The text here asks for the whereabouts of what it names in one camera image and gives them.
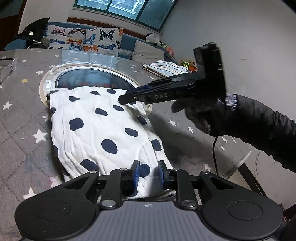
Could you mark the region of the black sleeved right forearm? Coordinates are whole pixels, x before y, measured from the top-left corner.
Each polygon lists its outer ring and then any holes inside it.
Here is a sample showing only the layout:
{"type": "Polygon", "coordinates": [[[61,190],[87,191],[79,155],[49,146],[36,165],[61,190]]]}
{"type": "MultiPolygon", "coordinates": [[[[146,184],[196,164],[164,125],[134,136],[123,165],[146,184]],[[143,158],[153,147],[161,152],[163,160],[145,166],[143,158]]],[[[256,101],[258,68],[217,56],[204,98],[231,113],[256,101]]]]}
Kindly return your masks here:
{"type": "Polygon", "coordinates": [[[228,135],[295,172],[295,121],[254,99],[229,94],[205,114],[211,136],[228,135]]]}

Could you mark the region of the black gloved right hand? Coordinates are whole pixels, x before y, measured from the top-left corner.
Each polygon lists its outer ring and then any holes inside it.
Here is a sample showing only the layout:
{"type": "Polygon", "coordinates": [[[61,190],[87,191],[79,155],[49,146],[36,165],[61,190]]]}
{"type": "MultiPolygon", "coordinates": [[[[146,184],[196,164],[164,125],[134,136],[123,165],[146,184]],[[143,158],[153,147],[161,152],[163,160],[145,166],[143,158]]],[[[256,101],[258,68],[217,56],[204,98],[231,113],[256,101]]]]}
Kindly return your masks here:
{"type": "Polygon", "coordinates": [[[178,99],[171,106],[173,113],[185,112],[197,129],[212,136],[226,134],[227,117],[236,110],[237,96],[226,94],[225,99],[210,100],[208,98],[178,99]]]}

